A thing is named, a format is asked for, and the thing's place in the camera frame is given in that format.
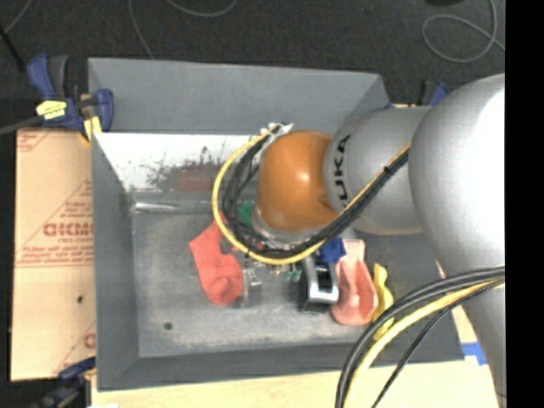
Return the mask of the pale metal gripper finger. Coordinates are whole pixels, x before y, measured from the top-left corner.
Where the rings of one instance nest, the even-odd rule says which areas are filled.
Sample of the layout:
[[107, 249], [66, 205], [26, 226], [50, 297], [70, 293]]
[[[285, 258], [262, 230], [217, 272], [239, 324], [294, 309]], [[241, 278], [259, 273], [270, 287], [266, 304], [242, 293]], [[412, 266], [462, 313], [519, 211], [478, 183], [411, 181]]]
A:
[[245, 268], [242, 270], [242, 294], [241, 306], [252, 307], [260, 304], [262, 281], [254, 269]]

